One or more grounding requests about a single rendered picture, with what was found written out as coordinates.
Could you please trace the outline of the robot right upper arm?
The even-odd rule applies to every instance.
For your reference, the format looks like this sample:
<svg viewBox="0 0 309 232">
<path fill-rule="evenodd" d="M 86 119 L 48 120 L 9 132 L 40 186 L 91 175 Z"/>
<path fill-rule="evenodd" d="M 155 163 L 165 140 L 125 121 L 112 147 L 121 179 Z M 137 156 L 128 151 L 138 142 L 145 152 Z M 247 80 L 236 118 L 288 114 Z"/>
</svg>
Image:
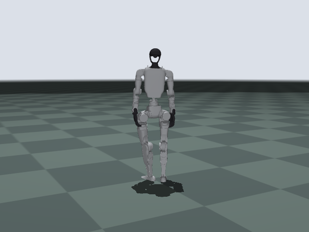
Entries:
<svg viewBox="0 0 309 232">
<path fill-rule="evenodd" d="M 173 91 L 173 86 L 174 86 L 174 82 L 173 82 L 173 72 L 170 70 L 165 70 L 166 72 L 166 77 L 167 79 L 167 85 L 168 85 L 168 90 L 167 91 L 167 96 L 173 96 L 174 95 L 174 91 Z"/>
</svg>

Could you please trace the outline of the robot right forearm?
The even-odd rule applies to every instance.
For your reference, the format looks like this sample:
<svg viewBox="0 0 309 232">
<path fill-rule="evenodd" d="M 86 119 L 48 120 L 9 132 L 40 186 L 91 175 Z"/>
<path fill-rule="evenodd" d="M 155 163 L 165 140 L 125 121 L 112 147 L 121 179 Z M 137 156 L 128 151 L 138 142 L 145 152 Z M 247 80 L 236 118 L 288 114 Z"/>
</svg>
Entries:
<svg viewBox="0 0 309 232">
<path fill-rule="evenodd" d="M 172 110 L 175 109 L 175 101 L 174 101 L 175 100 L 175 94 L 173 96 L 169 96 L 168 100 L 169 100 L 169 112 L 172 113 Z"/>
</svg>

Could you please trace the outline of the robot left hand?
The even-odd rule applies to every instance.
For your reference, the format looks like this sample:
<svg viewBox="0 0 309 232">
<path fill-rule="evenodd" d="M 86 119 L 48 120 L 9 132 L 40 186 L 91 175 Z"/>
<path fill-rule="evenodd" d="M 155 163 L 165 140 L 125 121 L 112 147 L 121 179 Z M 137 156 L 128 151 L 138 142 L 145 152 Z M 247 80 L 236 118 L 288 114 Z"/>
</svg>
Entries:
<svg viewBox="0 0 309 232">
<path fill-rule="evenodd" d="M 135 121 L 136 126 L 141 127 L 142 125 L 140 125 L 138 123 L 138 118 L 137 118 L 138 111 L 137 111 L 137 108 L 134 108 L 134 112 L 132 114 L 134 116 L 134 121 Z"/>
</svg>

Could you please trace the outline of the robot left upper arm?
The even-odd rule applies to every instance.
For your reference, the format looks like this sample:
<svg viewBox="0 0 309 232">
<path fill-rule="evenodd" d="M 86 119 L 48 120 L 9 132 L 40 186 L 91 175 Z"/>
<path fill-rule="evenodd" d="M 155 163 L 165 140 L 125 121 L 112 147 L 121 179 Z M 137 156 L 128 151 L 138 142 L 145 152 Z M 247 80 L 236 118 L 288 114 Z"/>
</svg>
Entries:
<svg viewBox="0 0 309 232">
<path fill-rule="evenodd" d="M 136 78 L 135 78 L 135 89 L 136 89 L 136 95 L 141 94 L 141 83 L 142 83 L 142 76 L 144 75 L 145 69 L 138 69 L 136 72 Z"/>
</svg>

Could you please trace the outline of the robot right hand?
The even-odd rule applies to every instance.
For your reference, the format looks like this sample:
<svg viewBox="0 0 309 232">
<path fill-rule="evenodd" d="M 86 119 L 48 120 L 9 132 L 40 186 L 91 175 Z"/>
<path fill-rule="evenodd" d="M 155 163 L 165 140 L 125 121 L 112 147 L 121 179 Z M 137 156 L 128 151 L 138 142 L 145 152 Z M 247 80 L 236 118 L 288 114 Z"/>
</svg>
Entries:
<svg viewBox="0 0 309 232">
<path fill-rule="evenodd" d="M 170 119 L 169 119 L 169 127 L 168 128 L 171 128 L 174 126 L 174 123 L 175 123 L 175 109 L 172 110 L 172 113 L 170 113 Z"/>
</svg>

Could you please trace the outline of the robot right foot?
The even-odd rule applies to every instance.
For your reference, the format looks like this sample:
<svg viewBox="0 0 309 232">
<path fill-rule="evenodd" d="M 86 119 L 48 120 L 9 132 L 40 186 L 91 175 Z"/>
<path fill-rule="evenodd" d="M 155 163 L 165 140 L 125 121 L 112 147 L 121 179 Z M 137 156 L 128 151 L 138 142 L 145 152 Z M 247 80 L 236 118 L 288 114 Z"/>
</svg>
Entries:
<svg viewBox="0 0 309 232">
<path fill-rule="evenodd" d="M 167 180 L 166 176 L 165 177 L 164 177 L 164 175 L 162 177 L 160 176 L 160 182 L 166 182 L 166 180 Z"/>
</svg>

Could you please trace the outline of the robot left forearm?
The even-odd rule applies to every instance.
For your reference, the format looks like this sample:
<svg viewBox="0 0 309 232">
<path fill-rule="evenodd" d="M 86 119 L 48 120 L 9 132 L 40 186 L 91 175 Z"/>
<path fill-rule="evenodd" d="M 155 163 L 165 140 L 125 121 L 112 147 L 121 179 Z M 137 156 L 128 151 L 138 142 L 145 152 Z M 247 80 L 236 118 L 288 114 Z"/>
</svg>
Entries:
<svg viewBox="0 0 309 232">
<path fill-rule="evenodd" d="M 132 112 L 134 112 L 134 108 L 137 108 L 137 111 L 138 111 L 139 99 L 140 99 L 140 97 L 136 95 L 136 89 L 134 88 L 133 89 Z"/>
</svg>

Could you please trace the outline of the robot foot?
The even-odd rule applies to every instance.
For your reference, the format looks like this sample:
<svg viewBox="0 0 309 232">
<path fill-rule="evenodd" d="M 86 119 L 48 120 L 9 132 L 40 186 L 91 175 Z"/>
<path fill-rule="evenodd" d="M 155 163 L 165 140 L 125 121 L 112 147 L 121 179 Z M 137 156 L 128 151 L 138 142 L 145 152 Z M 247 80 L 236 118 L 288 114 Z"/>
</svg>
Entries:
<svg viewBox="0 0 309 232">
<path fill-rule="evenodd" d="M 164 175 L 162 177 L 160 176 L 160 182 L 166 182 L 166 180 L 167 180 L 166 176 L 165 177 L 164 177 Z"/>
<path fill-rule="evenodd" d="M 142 176 L 141 178 L 144 178 L 144 179 L 147 179 L 147 180 L 150 180 L 150 181 L 156 181 L 156 178 L 154 176 L 152 176 L 152 175 L 151 175 L 151 177 L 148 177 L 146 175 L 146 176 Z"/>
</svg>

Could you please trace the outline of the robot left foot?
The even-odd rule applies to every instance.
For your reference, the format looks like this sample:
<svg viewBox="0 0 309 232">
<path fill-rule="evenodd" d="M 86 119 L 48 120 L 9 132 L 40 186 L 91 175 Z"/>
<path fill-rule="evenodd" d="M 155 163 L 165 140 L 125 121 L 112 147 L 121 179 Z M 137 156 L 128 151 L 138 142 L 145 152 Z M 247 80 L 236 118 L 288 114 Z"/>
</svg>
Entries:
<svg viewBox="0 0 309 232">
<path fill-rule="evenodd" d="M 156 178 L 154 176 L 152 176 L 152 175 L 151 175 L 151 177 L 148 177 L 146 175 L 146 176 L 142 176 L 141 178 L 144 178 L 144 179 L 147 179 L 147 180 L 150 180 L 150 181 L 156 181 Z"/>
</svg>

